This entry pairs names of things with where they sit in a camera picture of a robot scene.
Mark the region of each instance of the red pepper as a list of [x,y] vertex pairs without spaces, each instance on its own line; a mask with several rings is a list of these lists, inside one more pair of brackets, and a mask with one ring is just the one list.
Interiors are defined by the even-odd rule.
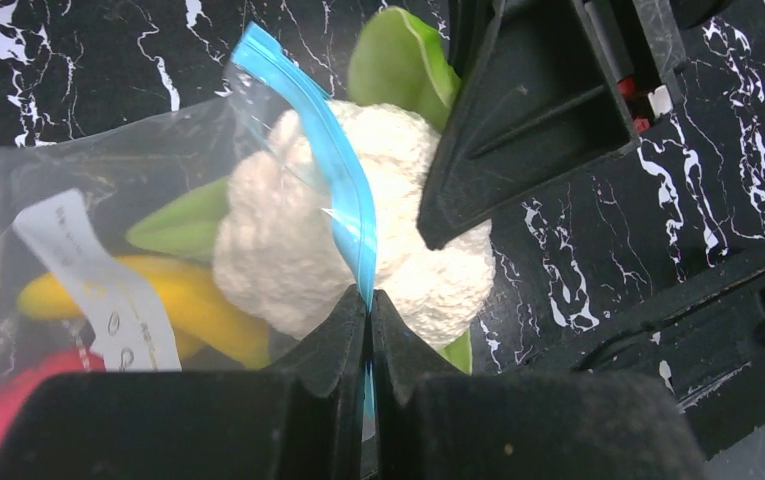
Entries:
[[[105,371],[105,364],[101,357],[90,352],[85,353],[90,365],[88,371]],[[82,355],[78,348],[74,348],[46,358],[36,368],[20,373],[9,383],[0,387],[0,444],[23,404],[44,380],[63,373],[85,371]]]

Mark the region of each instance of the blue zipper strip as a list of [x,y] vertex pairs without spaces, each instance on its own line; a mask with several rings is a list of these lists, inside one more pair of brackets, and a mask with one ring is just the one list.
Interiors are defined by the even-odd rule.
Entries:
[[279,42],[255,23],[247,26],[232,62],[281,95],[300,116],[305,136],[332,195],[335,245],[350,267],[368,312],[376,277],[376,210],[370,184],[328,95],[294,65]]

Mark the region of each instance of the green leaf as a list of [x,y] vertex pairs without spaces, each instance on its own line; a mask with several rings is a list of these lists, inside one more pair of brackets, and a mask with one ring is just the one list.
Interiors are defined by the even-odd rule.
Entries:
[[455,339],[453,343],[438,350],[444,359],[462,372],[470,375],[473,373],[473,348],[470,345],[470,328],[464,334]]
[[350,58],[347,97],[388,103],[444,130],[461,81],[444,57],[441,35],[402,8],[386,8],[365,25]]
[[195,188],[126,232],[132,245],[152,252],[211,260],[220,221],[228,215],[228,177]]

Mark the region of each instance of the red component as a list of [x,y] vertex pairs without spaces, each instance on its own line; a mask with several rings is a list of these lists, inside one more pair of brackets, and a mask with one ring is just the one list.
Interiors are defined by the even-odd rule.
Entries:
[[635,87],[635,79],[632,77],[626,77],[618,83],[618,90],[620,90],[623,98],[630,98],[638,91]]
[[[86,353],[90,365],[89,371],[105,371],[105,364],[101,357],[90,352]],[[9,383],[0,387],[0,444],[23,404],[41,383],[55,375],[84,371],[82,355],[78,348],[74,348],[46,358],[36,368],[20,373]]]
[[638,133],[643,133],[650,129],[650,120],[647,120],[646,118],[633,119],[633,123],[635,123],[635,131]]

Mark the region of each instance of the plastic bag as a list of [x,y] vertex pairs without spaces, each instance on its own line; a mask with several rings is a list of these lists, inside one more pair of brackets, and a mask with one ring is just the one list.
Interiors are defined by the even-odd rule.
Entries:
[[226,98],[0,148],[0,441],[58,373],[266,367],[274,322],[342,293],[294,290],[321,270],[369,307],[372,196],[325,94],[254,24],[233,62]]

